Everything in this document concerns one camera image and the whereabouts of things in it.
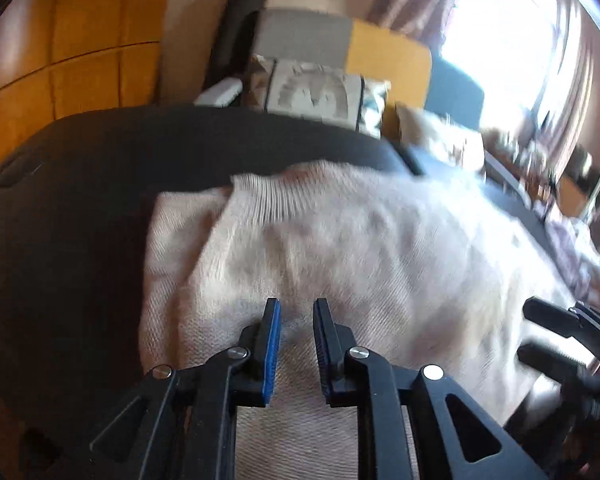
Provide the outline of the beige knit sweater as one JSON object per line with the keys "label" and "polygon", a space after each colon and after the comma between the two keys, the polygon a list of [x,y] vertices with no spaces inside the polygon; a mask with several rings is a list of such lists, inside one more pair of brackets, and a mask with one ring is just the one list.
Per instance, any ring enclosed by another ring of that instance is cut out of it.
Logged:
{"label": "beige knit sweater", "polygon": [[311,162],[225,188],[164,193],[148,230],[143,367],[187,368],[282,305],[272,403],[238,418],[242,479],[353,479],[356,416],[321,393],[312,307],[390,363],[434,363],[505,422],[535,374],[518,344],[541,336],[531,297],[574,303],[552,259],[480,193],[406,174]]}

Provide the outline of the grey yellow blue sofa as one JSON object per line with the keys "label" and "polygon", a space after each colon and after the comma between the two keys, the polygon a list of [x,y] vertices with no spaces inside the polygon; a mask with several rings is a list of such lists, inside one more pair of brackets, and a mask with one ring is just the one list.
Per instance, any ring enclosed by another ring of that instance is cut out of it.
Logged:
{"label": "grey yellow blue sofa", "polygon": [[[376,25],[302,9],[264,9],[259,14],[251,55],[339,68],[375,80],[388,80],[380,138],[399,138],[396,106],[422,108],[478,131],[484,92],[464,72],[424,44]],[[246,73],[227,77],[198,96],[198,103],[227,106],[242,101]],[[517,180],[484,149],[480,174],[526,194]]]}

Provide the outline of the wooden side desk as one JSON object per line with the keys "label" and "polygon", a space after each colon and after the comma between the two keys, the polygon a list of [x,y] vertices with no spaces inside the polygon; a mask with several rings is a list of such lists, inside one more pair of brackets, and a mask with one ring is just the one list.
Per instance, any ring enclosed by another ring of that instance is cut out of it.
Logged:
{"label": "wooden side desk", "polygon": [[522,146],[508,133],[493,148],[494,157],[521,184],[531,203],[556,205],[566,217],[580,217],[588,199],[570,177],[560,176],[550,164],[542,144],[529,141]]}

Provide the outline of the tiger print cushion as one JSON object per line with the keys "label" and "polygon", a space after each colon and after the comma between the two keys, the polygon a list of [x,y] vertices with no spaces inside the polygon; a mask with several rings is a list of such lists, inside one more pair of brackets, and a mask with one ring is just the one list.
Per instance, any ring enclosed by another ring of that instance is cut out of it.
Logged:
{"label": "tiger print cushion", "polygon": [[255,110],[381,137],[391,84],[339,68],[253,55],[242,102]]}

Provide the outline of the deer print cushion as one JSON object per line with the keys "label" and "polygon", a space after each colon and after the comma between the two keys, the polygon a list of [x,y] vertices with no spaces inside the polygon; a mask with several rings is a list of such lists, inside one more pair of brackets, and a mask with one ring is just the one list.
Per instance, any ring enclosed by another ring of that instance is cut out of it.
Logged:
{"label": "deer print cushion", "polygon": [[486,163],[480,132],[422,108],[396,106],[401,151],[419,176],[441,176],[462,170],[480,174]]}

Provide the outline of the black rolled mat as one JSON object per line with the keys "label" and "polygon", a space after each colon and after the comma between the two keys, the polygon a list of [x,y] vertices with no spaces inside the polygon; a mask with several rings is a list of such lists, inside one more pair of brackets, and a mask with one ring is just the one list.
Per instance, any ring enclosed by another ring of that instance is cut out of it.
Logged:
{"label": "black rolled mat", "polygon": [[265,3],[266,0],[226,0],[204,75],[204,90],[245,71]]}

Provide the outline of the black padded table mat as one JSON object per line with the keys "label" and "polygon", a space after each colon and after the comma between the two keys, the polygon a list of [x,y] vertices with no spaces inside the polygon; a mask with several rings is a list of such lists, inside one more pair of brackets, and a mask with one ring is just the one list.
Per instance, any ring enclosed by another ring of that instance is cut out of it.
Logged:
{"label": "black padded table mat", "polygon": [[84,432],[140,378],[142,260],[157,194],[314,159],[425,170],[388,141],[193,105],[74,115],[1,164],[0,395],[26,426],[27,478],[76,478]]}

